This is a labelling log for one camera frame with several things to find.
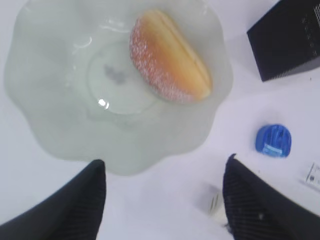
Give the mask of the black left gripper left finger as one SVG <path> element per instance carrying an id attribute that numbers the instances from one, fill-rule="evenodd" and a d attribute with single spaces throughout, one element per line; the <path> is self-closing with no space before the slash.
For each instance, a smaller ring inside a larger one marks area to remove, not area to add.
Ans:
<path id="1" fill-rule="evenodd" d="M 95 240 L 106 202 L 106 168 L 88 164 L 43 202 L 0 226 L 2 240 Z"/>

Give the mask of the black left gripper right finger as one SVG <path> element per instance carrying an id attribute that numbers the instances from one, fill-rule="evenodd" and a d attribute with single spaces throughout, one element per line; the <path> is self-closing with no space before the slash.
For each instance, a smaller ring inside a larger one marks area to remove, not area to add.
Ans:
<path id="1" fill-rule="evenodd" d="M 318 240 L 320 218 L 255 175 L 232 154 L 222 194 L 236 240 Z"/>

